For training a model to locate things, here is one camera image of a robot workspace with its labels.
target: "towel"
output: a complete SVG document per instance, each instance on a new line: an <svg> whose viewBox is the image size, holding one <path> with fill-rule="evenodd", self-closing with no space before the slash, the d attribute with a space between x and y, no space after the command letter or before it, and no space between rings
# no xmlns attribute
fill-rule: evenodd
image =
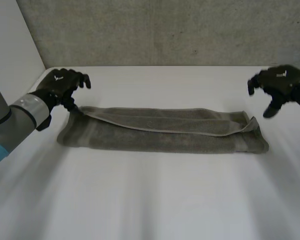
<svg viewBox="0 0 300 240"><path fill-rule="evenodd" d="M94 149L225 154L269 150L256 118L204 108L97 108L71 112L57 142Z"/></svg>

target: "towel fold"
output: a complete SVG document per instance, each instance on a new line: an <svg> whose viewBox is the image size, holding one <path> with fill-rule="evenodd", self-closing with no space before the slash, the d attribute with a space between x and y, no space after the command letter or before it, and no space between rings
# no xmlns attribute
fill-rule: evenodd
<svg viewBox="0 0 300 240"><path fill-rule="evenodd" d="M97 108L71 112L57 141L64 146L142 152L265 153L255 118L204 108Z"/></svg>

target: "gray towel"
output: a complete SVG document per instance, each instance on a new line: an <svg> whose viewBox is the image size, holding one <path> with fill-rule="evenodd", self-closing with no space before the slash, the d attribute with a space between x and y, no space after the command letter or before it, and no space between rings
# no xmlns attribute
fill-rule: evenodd
<svg viewBox="0 0 300 240"><path fill-rule="evenodd" d="M142 152L265 153L255 118L208 109L97 108L71 112L57 141L64 146Z"/></svg>

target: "white wall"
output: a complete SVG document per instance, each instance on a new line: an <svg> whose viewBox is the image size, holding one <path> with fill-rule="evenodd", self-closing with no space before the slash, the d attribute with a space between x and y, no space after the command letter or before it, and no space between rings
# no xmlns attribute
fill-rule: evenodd
<svg viewBox="0 0 300 240"><path fill-rule="evenodd" d="M11 104L45 68L15 0L0 0L0 91Z"/></svg>

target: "gray robot arm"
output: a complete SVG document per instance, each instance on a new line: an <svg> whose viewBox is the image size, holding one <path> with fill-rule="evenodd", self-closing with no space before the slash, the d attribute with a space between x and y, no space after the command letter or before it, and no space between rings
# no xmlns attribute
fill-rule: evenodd
<svg viewBox="0 0 300 240"><path fill-rule="evenodd" d="M0 161L8 156L35 129L43 130L51 121L54 106L77 110L71 97L83 83L91 88L87 75L73 70L52 70L35 92L28 93L8 106L0 93Z"/></svg>
<svg viewBox="0 0 300 240"><path fill-rule="evenodd" d="M0 161L50 115L39 97L26 94L8 106L0 93Z"/></svg>

